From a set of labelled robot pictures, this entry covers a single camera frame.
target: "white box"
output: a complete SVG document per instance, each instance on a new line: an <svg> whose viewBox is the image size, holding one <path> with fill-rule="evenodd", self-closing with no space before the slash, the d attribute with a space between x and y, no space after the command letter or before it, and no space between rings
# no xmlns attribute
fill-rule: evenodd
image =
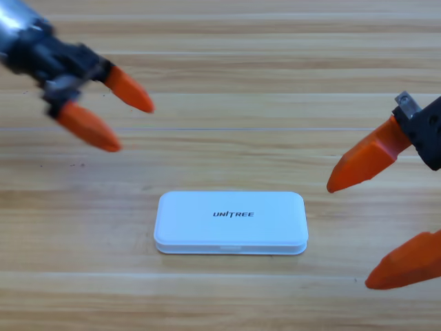
<svg viewBox="0 0 441 331"><path fill-rule="evenodd" d="M305 205L294 192L168 192L154 240L168 254L300 254L308 241Z"/></svg>

